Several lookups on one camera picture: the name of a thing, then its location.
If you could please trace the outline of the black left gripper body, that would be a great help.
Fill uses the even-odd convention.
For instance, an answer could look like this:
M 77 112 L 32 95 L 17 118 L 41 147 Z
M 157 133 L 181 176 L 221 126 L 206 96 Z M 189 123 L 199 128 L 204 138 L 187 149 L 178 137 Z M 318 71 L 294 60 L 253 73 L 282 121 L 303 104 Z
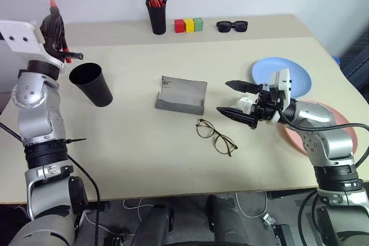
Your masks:
M 50 8 L 50 14 L 44 18 L 40 30 L 45 40 L 44 48 L 47 53 L 61 62 L 69 62 L 69 59 L 65 59 L 55 50 L 56 44 L 67 45 L 63 19 L 57 7 Z

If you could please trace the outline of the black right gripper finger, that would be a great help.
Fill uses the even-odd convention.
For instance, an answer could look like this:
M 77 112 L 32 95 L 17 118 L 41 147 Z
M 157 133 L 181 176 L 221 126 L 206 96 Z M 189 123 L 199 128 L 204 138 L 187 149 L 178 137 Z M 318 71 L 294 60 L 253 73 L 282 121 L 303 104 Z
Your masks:
M 233 90 L 242 93 L 259 93 L 261 90 L 261 85 L 240 80 L 227 81 L 225 84 Z
M 248 125 L 251 129 L 255 130 L 257 128 L 258 119 L 242 112 L 236 108 L 230 107 L 217 107 L 216 108 L 222 115 L 227 118 Z

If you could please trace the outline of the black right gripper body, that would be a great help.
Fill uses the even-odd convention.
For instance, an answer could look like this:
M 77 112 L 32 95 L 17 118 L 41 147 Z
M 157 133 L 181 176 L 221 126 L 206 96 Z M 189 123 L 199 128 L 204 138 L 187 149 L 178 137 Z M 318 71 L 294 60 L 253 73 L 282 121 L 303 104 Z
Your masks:
M 283 109 L 285 93 L 282 90 L 264 90 L 263 85 L 253 85 L 251 92 L 257 95 L 255 103 L 251 106 L 250 115 L 259 121 L 278 122 L 279 109 Z

